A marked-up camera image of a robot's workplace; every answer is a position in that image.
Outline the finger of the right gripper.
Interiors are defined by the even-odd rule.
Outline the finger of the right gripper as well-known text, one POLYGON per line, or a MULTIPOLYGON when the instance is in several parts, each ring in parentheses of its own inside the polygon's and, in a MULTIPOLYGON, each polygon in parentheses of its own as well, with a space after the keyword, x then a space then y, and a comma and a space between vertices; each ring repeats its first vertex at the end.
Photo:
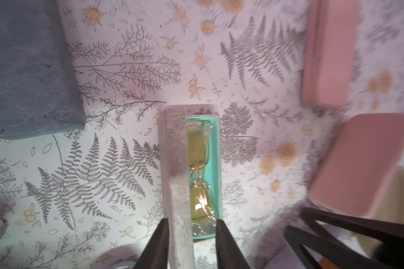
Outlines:
POLYGON ((366 258, 348 247, 342 246, 336 239, 326 239, 288 226, 284 238, 307 269, 320 269, 321 265, 309 252, 310 250, 328 259, 340 269, 386 269, 387 265, 366 258))
POLYGON ((381 242, 404 241, 404 224, 339 215, 305 207, 300 213, 304 223, 318 236, 334 239, 319 222, 377 239, 381 242))

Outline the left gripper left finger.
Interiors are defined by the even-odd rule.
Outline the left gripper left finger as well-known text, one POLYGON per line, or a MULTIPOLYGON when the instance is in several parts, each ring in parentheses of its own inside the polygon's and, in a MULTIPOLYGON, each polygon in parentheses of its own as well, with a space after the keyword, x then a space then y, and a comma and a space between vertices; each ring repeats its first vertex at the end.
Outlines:
POLYGON ((163 218, 133 269, 167 269, 169 254, 169 222, 163 218))

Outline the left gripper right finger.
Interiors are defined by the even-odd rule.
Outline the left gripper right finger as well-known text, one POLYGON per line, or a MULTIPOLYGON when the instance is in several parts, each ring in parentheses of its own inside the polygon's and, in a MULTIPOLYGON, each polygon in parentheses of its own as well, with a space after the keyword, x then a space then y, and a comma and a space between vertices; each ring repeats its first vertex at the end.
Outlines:
POLYGON ((218 269, 250 269, 226 223, 218 219, 215 232, 218 269))

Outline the grey case mint interior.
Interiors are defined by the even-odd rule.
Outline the grey case mint interior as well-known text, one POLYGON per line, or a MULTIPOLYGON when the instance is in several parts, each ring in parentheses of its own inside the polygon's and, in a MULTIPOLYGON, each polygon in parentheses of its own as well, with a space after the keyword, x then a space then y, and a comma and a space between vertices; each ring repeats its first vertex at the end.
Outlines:
POLYGON ((223 217, 220 121, 170 106, 158 120, 158 137, 169 265, 193 269, 194 242, 214 238, 223 217))

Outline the pink case round glasses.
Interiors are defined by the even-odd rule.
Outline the pink case round glasses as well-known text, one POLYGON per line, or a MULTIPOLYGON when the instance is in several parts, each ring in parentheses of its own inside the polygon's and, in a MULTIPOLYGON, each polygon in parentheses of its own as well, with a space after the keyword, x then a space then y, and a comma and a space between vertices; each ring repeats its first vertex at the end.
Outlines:
POLYGON ((347 103, 358 39, 360 1, 313 1, 308 8, 301 101, 340 109, 347 103))

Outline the blue-grey case purple glasses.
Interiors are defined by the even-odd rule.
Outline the blue-grey case purple glasses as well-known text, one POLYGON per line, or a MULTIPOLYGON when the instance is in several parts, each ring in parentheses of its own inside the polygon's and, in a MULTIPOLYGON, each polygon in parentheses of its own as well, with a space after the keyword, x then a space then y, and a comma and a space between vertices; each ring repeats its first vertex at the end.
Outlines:
POLYGON ((0 139, 84 126, 57 2, 0 1, 0 139))

